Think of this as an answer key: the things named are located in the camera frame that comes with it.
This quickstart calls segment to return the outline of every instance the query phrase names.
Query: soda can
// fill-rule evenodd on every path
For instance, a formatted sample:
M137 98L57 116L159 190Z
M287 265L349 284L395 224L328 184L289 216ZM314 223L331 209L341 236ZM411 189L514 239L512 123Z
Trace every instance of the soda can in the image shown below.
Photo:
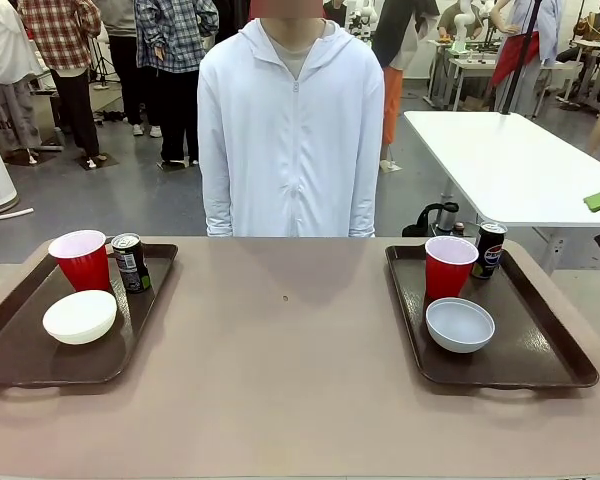
M125 290L129 293L140 293L151 287L140 236L135 233L123 233L111 241L111 246Z
M484 222L480 225L476 248L478 260L473 264L471 275L476 278L491 278L500 265L502 245L507 234L507 227L495 222Z

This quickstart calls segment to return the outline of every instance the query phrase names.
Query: zipper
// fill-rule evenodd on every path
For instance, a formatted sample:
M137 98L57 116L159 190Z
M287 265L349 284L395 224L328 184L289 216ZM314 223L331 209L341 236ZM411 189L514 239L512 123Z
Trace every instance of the zipper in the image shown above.
M293 120L292 120L292 132L293 132L293 166L292 166L292 183L291 183L291 236L298 237L298 144L299 144L299 133L298 133L298 103L300 95L300 82L295 78L293 79Z

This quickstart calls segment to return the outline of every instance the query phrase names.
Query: beige table surface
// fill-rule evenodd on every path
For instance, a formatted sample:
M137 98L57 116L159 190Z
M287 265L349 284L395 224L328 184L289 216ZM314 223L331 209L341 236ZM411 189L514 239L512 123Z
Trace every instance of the beige table surface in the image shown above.
M132 365L105 387L0 391L0 475L600 474L600 383L454 395L416 371L384 249L422 241L145 240L180 251ZM600 372L586 321L508 249Z

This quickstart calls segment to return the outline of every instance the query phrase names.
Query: red plastic cup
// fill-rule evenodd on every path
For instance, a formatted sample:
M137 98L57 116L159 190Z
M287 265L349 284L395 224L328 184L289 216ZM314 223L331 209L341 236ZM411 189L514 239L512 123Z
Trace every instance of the red plastic cup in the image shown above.
M67 233L49 245L49 255L56 259L77 292L107 291L111 287L106 239L102 232L81 230Z
M475 245L458 237L435 237L425 244L427 295L434 300L457 297L478 259Z

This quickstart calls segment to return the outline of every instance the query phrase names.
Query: white pants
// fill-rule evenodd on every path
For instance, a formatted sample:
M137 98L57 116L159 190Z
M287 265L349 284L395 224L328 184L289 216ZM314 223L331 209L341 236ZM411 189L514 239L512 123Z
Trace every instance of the white pants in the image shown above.
M511 102L511 112L519 113L526 117L531 117L536 105L535 86L540 76L542 62L540 57L536 56L529 64L522 67L518 88L513 95ZM496 111L499 112L504 107L504 102L507 99L509 87L513 80L514 73L510 73L496 88Z

